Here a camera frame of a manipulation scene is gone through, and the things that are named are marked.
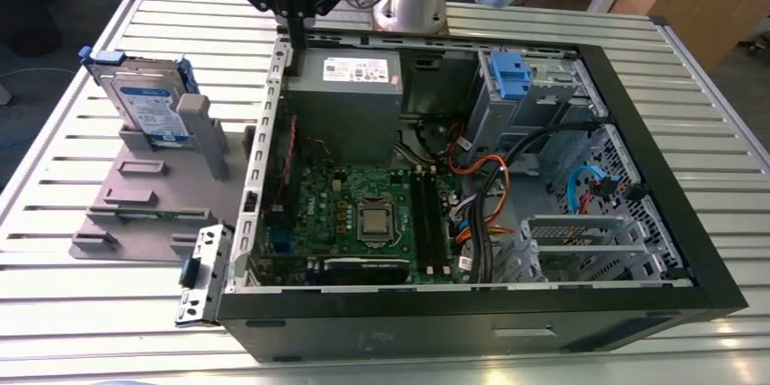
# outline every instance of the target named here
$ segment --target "cpu socket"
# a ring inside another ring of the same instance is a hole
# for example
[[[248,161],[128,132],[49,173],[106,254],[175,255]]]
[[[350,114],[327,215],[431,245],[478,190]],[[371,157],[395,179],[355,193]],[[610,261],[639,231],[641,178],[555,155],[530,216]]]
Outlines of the cpu socket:
[[[382,248],[394,241],[394,202],[388,197],[364,197],[358,201],[359,241]]]

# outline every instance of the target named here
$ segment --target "ram slot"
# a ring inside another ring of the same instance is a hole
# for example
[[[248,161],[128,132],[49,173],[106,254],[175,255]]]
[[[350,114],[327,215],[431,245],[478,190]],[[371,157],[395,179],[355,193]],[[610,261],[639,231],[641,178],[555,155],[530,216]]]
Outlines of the ram slot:
[[[424,209],[424,223],[427,229],[427,243],[431,254],[434,273],[443,274],[447,266],[446,239],[442,230],[442,202],[435,185],[435,175],[426,175],[422,181],[422,208]]]
[[[411,198],[411,226],[414,231],[414,245],[418,253],[418,269],[423,272],[431,266],[431,250],[428,242],[428,227],[424,218],[423,210],[423,194],[422,185],[424,177],[422,173],[411,173],[410,175],[410,198]]]

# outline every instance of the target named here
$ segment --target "aluminum slatted table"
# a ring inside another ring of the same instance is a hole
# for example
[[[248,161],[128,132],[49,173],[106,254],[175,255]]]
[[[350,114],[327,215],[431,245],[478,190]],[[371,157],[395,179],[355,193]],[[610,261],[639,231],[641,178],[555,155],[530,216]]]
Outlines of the aluminum slatted table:
[[[366,29],[368,15],[342,9],[324,26]],[[606,48],[751,306],[598,355],[259,365],[222,328],[174,327],[178,266],[67,254],[122,145],[80,69],[0,197],[0,381],[770,382],[770,160],[674,33],[639,16],[478,5],[451,5],[449,27]],[[188,53],[211,115],[240,131],[263,110],[274,40],[272,16],[246,0],[123,0],[95,48]]]

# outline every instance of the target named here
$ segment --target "open computer tower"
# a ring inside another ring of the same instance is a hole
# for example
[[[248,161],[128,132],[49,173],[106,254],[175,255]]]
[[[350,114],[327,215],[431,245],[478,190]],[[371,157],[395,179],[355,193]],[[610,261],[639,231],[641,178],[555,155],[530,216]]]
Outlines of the open computer tower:
[[[558,353],[746,306],[601,47],[310,38],[179,325],[260,361]]]

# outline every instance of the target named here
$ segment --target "white label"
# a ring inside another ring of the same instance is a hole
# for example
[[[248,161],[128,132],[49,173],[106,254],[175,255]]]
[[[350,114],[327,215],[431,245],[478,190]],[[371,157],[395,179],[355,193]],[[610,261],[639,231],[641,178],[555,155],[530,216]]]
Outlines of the white label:
[[[466,140],[465,137],[458,137],[458,145],[462,149],[465,149],[466,151],[471,148],[471,142],[469,142]]]
[[[326,58],[324,81],[387,83],[387,60]]]
[[[458,268],[461,268],[462,270],[471,270],[471,266],[473,266],[473,259],[466,256],[459,256]]]
[[[120,83],[116,87],[124,106],[142,130],[156,144],[182,145],[190,135],[178,112],[171,108],[174,94],[168,89],[132,87]]]

